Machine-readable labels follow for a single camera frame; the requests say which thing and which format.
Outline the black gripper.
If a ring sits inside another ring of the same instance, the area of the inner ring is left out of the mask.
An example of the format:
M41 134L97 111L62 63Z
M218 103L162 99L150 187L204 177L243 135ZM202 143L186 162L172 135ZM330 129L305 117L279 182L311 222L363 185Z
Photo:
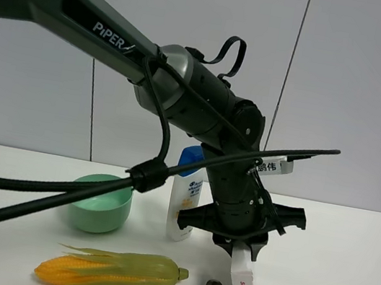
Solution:
M207 166L212 202L179 211L179 228L210 232L214 244L229 257L233 245L242 243L250 249L252 262L267 245L269 232L281 227L279 233L284 234L290 226L306 229L305 210L273 203L260 179L249 172L252 167L250 160Z

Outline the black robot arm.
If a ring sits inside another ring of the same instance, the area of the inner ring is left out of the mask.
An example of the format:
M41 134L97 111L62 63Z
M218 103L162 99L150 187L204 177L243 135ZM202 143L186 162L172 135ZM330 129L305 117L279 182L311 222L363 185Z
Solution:
M2 18L34 22L122 74L142 108L201 142L213 202L179 211L180 228L210 232L225 250L243 242L257 254L269 232L306 227L302 209L274 204L261 184L263 114L234 95L227 74L212 74L198 50L159 47L105 0L0 0Z

